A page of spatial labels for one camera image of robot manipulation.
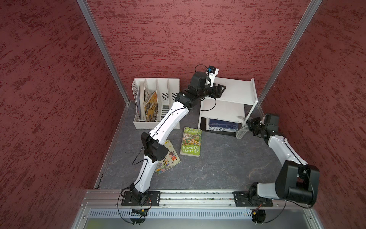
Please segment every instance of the illustrated book cover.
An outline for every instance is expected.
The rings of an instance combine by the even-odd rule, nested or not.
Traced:
[[[154,92],[146,102],[145,115],[146,122],[155,122],[158,116],[158,97],[156,92]]]
[[[201,140],[202,130],[184,127],[180,154],[199,157]]]
[[[178,154],[169,139],[165,141],[164,146],[168,149],[168,154],[162,161],[159,161],[156,166],[155,172],[157,174],[163,173],[180,163]]]

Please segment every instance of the blue book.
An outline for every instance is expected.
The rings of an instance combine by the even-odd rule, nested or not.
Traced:
[[[228,122],[228,121],[211,119],[211,118],[209,119],[209,126],[224,128],[224,129],[231,129],[231,130],[238,130],[237,122]]]

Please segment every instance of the metal grate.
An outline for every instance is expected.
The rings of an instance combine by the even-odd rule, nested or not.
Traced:
[[[178,95],[178,93],[172,92],[172,99],[173,99],[173,101],[175,101],[175,98],[177,97],[177,95]]]
[[[162,93],[161,93],[161,96],[163,97],[163,100],[164,100],[164,101],[168,101],[168,100],[169,100],[169,98],[168,98],[168,93],[167,93],[167,92],[162,92]]]
[[[132,209],[120,209],[121,216],[139,218],[131,214]],[[251,210],[247,209],[150,209],[149,218],[186,218],[186,219],[252,219]],[[89,218],[119,218],[117,209],[91,209]]]
[[[136,95],[138,93],[138,87],[135,82],[132,84],[132,91],[135,92],[134,96],[136,97]]]
[[[163,105],[163,108],[161,109],[161,118],[164,118],[165,115],[168,113],[168,111],[169,111],[169,106]]]

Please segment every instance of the black cable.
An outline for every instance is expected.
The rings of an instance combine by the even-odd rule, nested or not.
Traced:
[[[267,221],[267,222],[263,222],[263,224],[266,224],[266,223],[269,223],[269,222],[272,222],[273,220],[275,220],[277,217],[279,217],[280,215],[281,215],[281,213],[283,212],[283,210],[285,210],[285,207],[286,207],[286,200],[285,200],[285,206],[283,206],[283,209],[282,209],[282,211],[275,217],[275,218],[273,218],[273,219],[271,219],[271,220],[269,220],[269,221]]]
[[[204,64],[198,64],[198,65],[196,65],[196,66],[194,67],[194,72],[196,72],[196,67],[198,67],[198,66],[200,66],[200,65],[205,66],[205,67],[207,68],[207,75],[208,75],[208,73],[209,73],[210,71],[208,70],[208,67],[207,67],[206,65],[204,65]]]
[[[297,206],[302,207],[302,208],[306,208],[306,209],[309,209],[309,208],[312,208],[313,207],[312,205],[310,207],[304,207],[304,206],[301,206],[301,205],[299,205],[298,203],[296,203],[294,201],[291,201],[291,200],[287,200],[287,201],[290,201],[290,202],[296,204]]]
[[[141,177],[142,177],[143,173],[145,172],[146,166],[147,166],[147,162],[146,162],[145,167],[144,167],[144,169],[143,169],[143,171],[142,171],[142,173],[141,173],[140,180],[141,180]]]
[[[124,188],[124,189],[122,189],[122,190],[121,190],[121,192],[119,193],[118,200],[117,200],[117,211],[118,211],[118,214],[119,214],[119,216],[121,217],[121,219],[123,219],[123,221],[125,221],[126,223],[129,223],[129,224],[134,224],[134,223],[132,223],[132,222],[128,222],[127,220],[125,220],[125,219],[121,216],[121,213],[119,212],[119,208],[118,208],[118,205],[119,205],[119,197],[120,197],[120,196],[122,196],[122,197],[123,197],[122,192],[123,192],[124,190],[126,190],[126,189],[129,189],[129,188],[130,188],[130,187]]]
[[[141,153],[142,149],[143,149],[143,146],[142,146],[142,148],[141,148],[140,152],[139,152],[139,153],[137,154],[137,156],[135,157],[134,161],[132,162],[132,165],[137,165],[138,163],[140,163],[140,162],[142,162],[142,161],[143,161],[143,160],[141,160],[141,161],[137,162],[136,164],[134,164],[134,163],[135,163],[135,161],[136,161],[136,159],[137,159],[137,157],[138,157],[138,155],[140,155],[140,153]]]
[[[209,110],[200,110],[200,111],[210,111],[210,110],[212,110],[213,108],[215,108],[215,106],[216,106],[216,98],[215,98],[215,105],[214,105],[211,109],[209,109]]]
[[[126,223],[129,223],[129,224],[142,224],[143,222],[145,222],[145,220],[146,220],[146,216],[145,215],[143,215],[143,214],[141,214],[141,213],[139,213],[139,212],[135,212],[136,214],[138,214],[138,215],[141,215],[141,217],[139,218],[139,219],[141,219],[142,217],[144,217],[144,219],[143,219],[143,221],[142,222],[140,222],[140,223],[132,223],[132,222],[128,222],[128,221],[126,221],[123,217],[122,217],[122,215],[121,215],[121,212],[119,211],[119,197],[120,196],[122,196],[123,197],[123,195],[122,195],[122,192],[124,191],[124,190],[126,190],[126,189],[129,189],[130,187],[127,187],[127,188],[124,188],[124,189],[122,189],[121,190],[121,192],[119,193],[119,195],[118,195],[118,199],[117,199],[117,211],[118,211],[118,214],[119,214],[119,216],[121,217],[121,219],[123,219],[123,221],[125,221]],[[150,210],[150,208],[151,208],[151,206],[153,205],[153,202],[151,201],[151,199],[150,199],[150,197],[148,197],[149,198],[149,200],[150,200],[150,207],[149,207],[149,205],[147,206],[147,212]]]

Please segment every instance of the yellow book cover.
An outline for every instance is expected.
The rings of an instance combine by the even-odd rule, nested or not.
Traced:
[[[158,97],[156,92],[148,99],[145,104],[145,122],[155,122],[158,116]]]

